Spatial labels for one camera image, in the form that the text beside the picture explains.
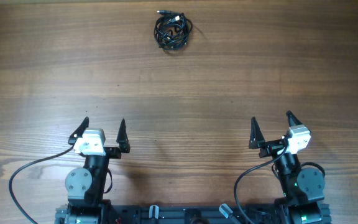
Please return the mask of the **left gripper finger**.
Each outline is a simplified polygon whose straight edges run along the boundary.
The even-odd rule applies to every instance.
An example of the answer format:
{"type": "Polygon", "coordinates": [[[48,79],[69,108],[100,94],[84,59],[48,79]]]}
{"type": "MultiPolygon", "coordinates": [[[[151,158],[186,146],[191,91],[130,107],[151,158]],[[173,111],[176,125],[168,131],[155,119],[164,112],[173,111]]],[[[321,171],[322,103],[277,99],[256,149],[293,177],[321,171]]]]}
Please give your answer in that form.
{"type": "Polygon", "coordinates": [[[118,143],[120,151],[122,153],[130,153],[131,146],[127,137],[125,119],[122,119],[121,121],[116,142],[118,143]]]}
{"type": "Polygon", "coordinates": [[[85,130],[89,127],[89,117],[85,117],[82,123],[76,128],[76,130],[68,138],[68,144],[74,146],[77,139],[81,138],[85,130]]]}

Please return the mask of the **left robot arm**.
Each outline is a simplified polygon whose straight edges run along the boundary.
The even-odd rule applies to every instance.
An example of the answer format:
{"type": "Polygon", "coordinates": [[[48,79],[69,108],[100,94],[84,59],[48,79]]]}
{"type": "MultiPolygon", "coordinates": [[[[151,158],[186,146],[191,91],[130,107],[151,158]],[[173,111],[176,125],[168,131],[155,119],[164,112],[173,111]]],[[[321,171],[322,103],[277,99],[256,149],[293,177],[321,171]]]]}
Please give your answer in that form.
{"type": "Polygon", "coordinates": [[[56,209],[56,224],[105,224],[120,223],[121,218],[111,201],[103,195],[108,188],[106,178],[111,177],[109,161],[120,159],[123,153],[130,152],[130,143],[126,133],[126,122],[121,121],[117,134],[117,146],[105,145],[105,134],[101,128],[89,127],[86,117],[70,135],[68,144],[75,153],[85,158],[83,167],[73,169],[65,179],[68,192],[68,204],[56,209]]]}

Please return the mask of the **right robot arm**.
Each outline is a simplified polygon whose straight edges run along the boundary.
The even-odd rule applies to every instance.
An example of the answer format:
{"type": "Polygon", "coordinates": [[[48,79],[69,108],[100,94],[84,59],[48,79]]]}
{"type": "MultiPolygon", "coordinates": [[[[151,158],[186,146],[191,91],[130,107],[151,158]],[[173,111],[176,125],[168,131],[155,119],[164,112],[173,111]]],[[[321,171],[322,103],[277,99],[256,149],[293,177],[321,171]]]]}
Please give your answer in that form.
{"type": "Polygon", "coordinates": [[[249,148],[259,149],[259,157],[273,159],[273,173],[283,197],[273,204],[252,205],[256,223],[331,223],[329,205],[323,203],[325,170],[314,162],[301,163],[297,153],[306,149],[311,131],[291,111],[287,111],[288,130],[278,140],[266,141],[255,117],[251,119],[249,148]]]}

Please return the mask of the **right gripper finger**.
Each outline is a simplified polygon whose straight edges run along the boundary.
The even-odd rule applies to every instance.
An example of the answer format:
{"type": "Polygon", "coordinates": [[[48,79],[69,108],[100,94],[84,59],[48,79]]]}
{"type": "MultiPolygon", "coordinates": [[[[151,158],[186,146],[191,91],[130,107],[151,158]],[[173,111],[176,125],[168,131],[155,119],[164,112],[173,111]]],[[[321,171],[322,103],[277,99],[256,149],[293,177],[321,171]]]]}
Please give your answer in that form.
{"type": "Polygon", "coordinates": [[[259,149],[265,144],[264,136],[260,130],[260,126],[256,120],[256,117],[251,118],[251,129],[250,129],[250,139],[249,139],[249,148],[250,149],[259,149]]]}
{"type": "Polygon", "coordinates": [[[289,127],[303,125],[303,123],[291,111],[287,111],[286,116],[288,118],[289,127]]]}

